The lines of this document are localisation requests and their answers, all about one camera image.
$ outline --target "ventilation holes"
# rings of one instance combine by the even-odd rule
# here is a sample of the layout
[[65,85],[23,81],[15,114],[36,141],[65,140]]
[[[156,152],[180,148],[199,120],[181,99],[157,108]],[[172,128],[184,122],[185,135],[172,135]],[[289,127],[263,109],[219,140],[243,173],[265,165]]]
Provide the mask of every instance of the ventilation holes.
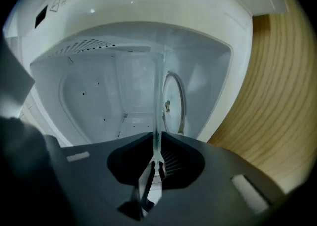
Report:
[[84,45],[79,45],[75,50],[76,50],[76,53],[79,53],[79,52],[89,51],[91,49],[105,48],[105,47],[109,47],[109,46],[115,46],[115,45],[113,45],[111,43],[103,42],[100,40],[96,40],[93,44],[92,44],[92,42],[89,41]]
[[109,46],[113,47],[115,46],[115,44],[108,43],[108,42],[94,39],[94,38],[84,39],[82,41],[75,42],[74,44],[70,44],[70,45],[64,44],[58,48],[54,48],[49,52],[47,57],[57,56],[64,53],[79,53],[79,52],[89,51],[93,49],[100,49],[100,48],[109,47]]
[[125,113],[124,116],[123,116],[123,121],[122,121],[122,123],[124,123],[124,120],[125,120],[127,117],[128,117],[128,114]]

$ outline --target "white plastic surface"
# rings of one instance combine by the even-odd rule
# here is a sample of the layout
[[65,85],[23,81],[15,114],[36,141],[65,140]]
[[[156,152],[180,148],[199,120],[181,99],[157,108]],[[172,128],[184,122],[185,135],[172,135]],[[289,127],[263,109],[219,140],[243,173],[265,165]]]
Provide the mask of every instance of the white plastic surface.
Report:
[[[116,138],[124,114],[149,114],[146,56],[155,54],[165,55],[164,75],[173,71],[183,83],[184,135],[202,141],[212,136],[238,95],[250,57],[252,19],[235,0],[62,0],[58,11],[50,11],[55,4],[45,0],[20,19],[18,35],[24,68],[36,80],[33,106],[62,142]],[[46,17],[34,29],[31,21],[46,5]],[[84,39],[102,47],[84,49]],[[98,96],[79,97],[83,89],[99,91],[89,87],[96,79],[110,85]]]
[[129,137],[142,132],[152,132],[152,114],[129,113],[120,123],[118,139]]

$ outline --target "wooden surface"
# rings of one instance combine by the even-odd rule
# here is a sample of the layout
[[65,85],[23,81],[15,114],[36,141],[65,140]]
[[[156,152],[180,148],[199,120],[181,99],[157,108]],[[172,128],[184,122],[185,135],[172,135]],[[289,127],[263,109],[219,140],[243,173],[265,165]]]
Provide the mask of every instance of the wooden surface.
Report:
[[208,141],[273,178],[285,192],[306,178],[317,148],[317,41],[296,0],[289,13],[254,17],[241,91]]

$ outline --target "warning label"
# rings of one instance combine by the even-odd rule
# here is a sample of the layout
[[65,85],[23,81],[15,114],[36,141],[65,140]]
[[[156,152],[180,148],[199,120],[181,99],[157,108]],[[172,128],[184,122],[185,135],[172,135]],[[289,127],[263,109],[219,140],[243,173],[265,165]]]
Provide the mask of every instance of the warning label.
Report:
[[59,8],[59,3],[60,3],[60,0],[55,0],[53,5],[50,8],[50,11],[57,12]]

